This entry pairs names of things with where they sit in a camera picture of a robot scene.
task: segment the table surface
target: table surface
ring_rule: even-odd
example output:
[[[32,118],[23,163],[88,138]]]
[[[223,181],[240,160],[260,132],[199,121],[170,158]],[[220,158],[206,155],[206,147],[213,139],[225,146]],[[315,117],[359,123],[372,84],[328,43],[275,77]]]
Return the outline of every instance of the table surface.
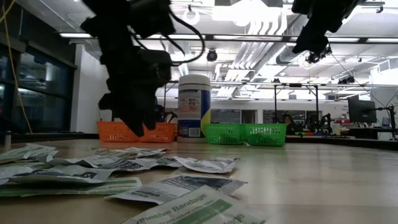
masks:
[[[232,197],[269,218],[268,224],[397,223],[398,154],[389,151],[324,144],[286,144],[282,148],[209,144],[123,144],[97,140],[38,142],[55,146],[59,157],[85,157],[93,147],[171,149],[170,155],[240,157],[231,174],[248,184]],[[175,174],[176,170],[130,173],[143,184]],[[185,168],[177,172],[193,174]],[[102,195],[53,195],[1,198],[1,223],[121,223],[151,204]]]

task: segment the white container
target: white container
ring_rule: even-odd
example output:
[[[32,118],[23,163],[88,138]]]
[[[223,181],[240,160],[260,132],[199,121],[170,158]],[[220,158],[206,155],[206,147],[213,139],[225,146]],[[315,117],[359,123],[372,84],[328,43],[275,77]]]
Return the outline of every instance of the white container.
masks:
[[[204,75],[184,75],[178,83],[178,142],[203,143],[211,120],[211,83]]]

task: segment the plastic basket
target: plastic basket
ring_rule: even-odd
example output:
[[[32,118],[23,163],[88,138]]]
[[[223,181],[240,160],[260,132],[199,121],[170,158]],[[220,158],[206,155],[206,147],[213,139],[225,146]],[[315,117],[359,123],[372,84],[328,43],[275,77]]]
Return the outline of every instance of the plastic basket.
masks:
[[[283,146],[286,124],[246,124],[247,141],[252,146]]]
[[[138,137],[123,122],[98,121],[99,139],[104,142],[136,142]]]
[[[237,145],[246,140],[244,124],[206,124],[205,133],[209,144]]]
[[[159,142],[170,143],[175,139],[176,124],[172,123],[156,123],[156,128],[149,131],[144,126],[144,136],[139,138],[140,142]]]

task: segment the ceiling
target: ceiling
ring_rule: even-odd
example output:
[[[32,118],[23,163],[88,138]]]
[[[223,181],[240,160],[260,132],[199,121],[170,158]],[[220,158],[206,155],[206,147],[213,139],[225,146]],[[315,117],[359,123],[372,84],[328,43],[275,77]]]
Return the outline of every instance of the ceiling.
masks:
[[[37,17],[50,24],[52,27],[57,29],[59,32],[82,32],[79,25],[87,18],[93,16],[93,13],[79,0],[17,0],[23,7],[28,11],[35,14]],[[184,3],[187,0],[181,0],[172,5],[172,10],[178,17],[188,21],[195,19],[195,11],[199,12],[200,19],[194,25],[202,34],[250,34],[251,26],[253,24],[247,24],[245,26],[244,19],[237,21],[231,21],[235,17],[239,17],[239,14],[234,14],[232,19],[228,21],[231,15],[224,15],[220,12],[226,9],[225,7],[215,6],[214,0],[194,0],[193,12],[190,12],[185,18],[184,13],[187,10],[187,5]],[[244,1],[260,1],[260,0],[241,0],[235,4],[243,4]],[[334,36],[376,36],[376,37],[398,37],[397,21],[398,21],[398,5],[394,4],[394,0],[385,0],[386,5],[384,11],[380,14],[376,13],[377,7],[357,7],[352,15],[346,20],[343,27]],[[244,11],[243,7],[239,5],[239,9]],[[252,16],[253,14],[259,14],[264,17],[269,17],[269,22],[275,24],[275,21],[279,21],[277,31],[271,31],[269,27],[265,34],[280,34],[286,35],[298,35],[301,27],[306,23],[306,18],[303,16],[298,17],[290,11],[290,4],[284,5],[281,14],[275,13],[271,7],[262,7],[258,5],[254,11],[248,11],[243,17]],[[227,19],[218,19],[216,17],[225,17]],[[190,34],[187,28],[180,24],[175,24],[177,34]],[[163,50],[163,46],[159,40],[143,40],[145,46],[149,49]],[[95,57],[101,55],[98,42],[96,40],[85,40],[87,51]],[[164,43],[168,46],[170,54],[176,54],[177,50],[173,48],[167,41]],[[178,41],[179,45],[187,52],[188,57],[200,53],[201,44],[197,40],[191,41]],[[293,82],[313,82],[313,83],[336,83],[338,78],[332,80],[339,74],[345,72],[345,70],[354,70],[355,78],[360,83],[367,83],[369,81],[369,69],[378,65],[378,63],[385,62],[389,58],[398,57],[398,44],[396,45],[369,45],[369,44],[332,44],[331,49],[333,55],[336,57],[329,56],[322,60],[316,65],[309,65],[304,62],[305,55],[296,55],[295,61],[289,65],[274,66],[270,64],[272,56],[276,56],[276,52],[280,50],[280,44],[254,44],[250,46],[249,51],[244,51],[244,42],[228,42],[228,41],[209,41],[206,43],[206,52],[210,49],[215,49],[218,54],[218,60],[216,62],[208,62],[206,54],[199,58],[197,61],[189,63],[187,68],[189,73],[208,75],[213,81],[220,81],[221,78],[226,78],[228,72],[221,72],[217,74],[216,68],[218,64],[231,65],[233,62],[238,61],[239,54],[244,54],[246,60],[254,58],[255,52],[260,47],[264,49],[261,52],[258,62],[253,68],[253,72],[246,72],[245,75],[237,75],[235,79],[230,81],[241,81],[237,78],[246,78],[254,80],[256,82],[270,82],[274,77],[280,79],[281,82],[293,83]],[[180,71],[178,69],[173,70],[174,77],[178,78]]]

